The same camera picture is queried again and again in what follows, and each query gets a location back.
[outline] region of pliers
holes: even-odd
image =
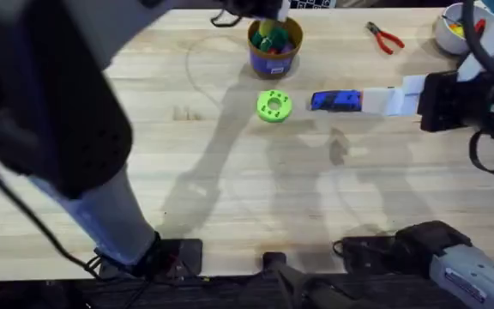
[[[367,29],[369,29],[369,31],[371,33],[373,33],[375,35],[375,37],[377,38],[378,45],[387,54],[391,55],[394,53],[394,51],[392,51],[388,46],[386,46],[384,44],[383,38],[391,40],[392,42],[396,43],[400,48],[405,47],[405,44],[403,44],[401,39],[398,39],[398,37],[396,37],[393,34],[384,32],[379,27],[377,27],[377,25],[375,25],[373,22],[370,22],[370,21],[367,22],[366,27],[367,27]]]

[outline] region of green ring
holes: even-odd
[[[270,103],[275,101],[280,107],[275,110],[270,108]],[[256,113],[258,116],[269,123],[283,122],[292,112],[292,100],[283,91],[268,90],[260,93],[256,102]]]

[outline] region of wooden table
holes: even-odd
[[[135,128],[132,185],[165,238],[200,238],[203,273],[250,274],[265,251],[307,271],[341,271],[331,242],[440,219],[494,258],[494,176],[467,158],[471,130],[429,134],[416,118],[309,112],[312,93],[399,86],[405,75],[452,68],[432,42],[440,9],[295,10],[304,29],[287,78],[249,66],[243,21],[215,29],[215,11],[173,11],[107,70]],[[367,21],[401,37],[388,56]],[[258,93],[278,88],[292,116],[267,124]],[[482,142],[494,165],[494,142]],[[6,173],[65,246],[87,260],[93,242],[48,197]],[[59,257],[0,194],[0,280],[88,277]]]

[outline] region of bowl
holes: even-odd
[[[247,32],[247,41],[249,42],[250,64],[253,70],[264,79],[281,78],[291,69],[292,61],[302,45],[303,32],[300,25],[287,17],[287,20],[280,26],[289,33],[289,41],[294,48],[282,54],[274,55],[259,50],[250,42],[253,34],[258,30],[260,22],[253,21]]]
[[[461,23],[461,16],[462,3],[452,4],[443,11],[442,16],[438,17],[435,28],[437,45],[455,55],[462,55],[469,51],[466,39],[449,28],[454,21]],[[474,26],[480,19],[485,19],[485,33],[493,25],[494,15],[487,9],[475,6],[473,8]]]

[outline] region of black cable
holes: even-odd
[[[77,257],[74,257],[69,252],[64,249],[60,241],[54,235],[54,233],[34,214],[34,212],[16,195],[2,180],[0,176],[0,191],[28,218],[36,228],[49,240],[51,245],[55,248],[55,250],[64,258],[69,260],[71,263],[76,264],[77,266],[83,268],[86,272],[88,272],[91,276],[93,276],[96,280],[102,282],[112,281],[115,278],[102,278],[100,277],[93,268],[89,267],[89,264],[84,263]]]
[[[494,175],[494,169],[489,169],[489,168],[485,167],[481,163],[481,161],[479,160],[478,143],[479,143],[479,138],[481,137],[482,133],[483,132],[481,130],[479,130],[476,133],[474,133],[474,135],[472,135],[472,137],[470,138],[470,143],[468,146],[468,153],[470,156],[470,161],[478,169],[480,169],[482,171],[486,171],[488,173],[492,173]]]
[[[136,301],[141,298],[141,296],[144,294],[144,292],[146,292],[146,290],[150,287],[150,285],[152,285],[152,281],[148,281],[148,282],[144,282],[140,288],[138,288],[136,290],[136,292],[131,295],[131,297],[129,297],[129,299],[127,300],[127,302],[125,303],[125,306],[123,306],[123,309],[129,309],[131,308],[135,303]]]
[[[464,36],[467,39],[470,52],[472,52],[481,66],[494,76],[494,60],[479,42],[479,37],[473,26],[473,1],[474,0],[462,1],[462,27],[464,29]]]
[[[464,36],[467,39],[468,47],[470,52],[478,60],[481,66],[487,70],[491,75],[494,76],[494,60],[483,48],[479,42],[479,36],[476,34],[476,30],[473,27],[473,0],[463,0],[462,2],[462,27],[464,28]],[[478,169],[491,173],[494,175],[494,170],[485,167],[478,156],[478,142],[482,135],[482,130],[476,132],[472,138],[470,138],[469,143],[469,157],[472,164]]]

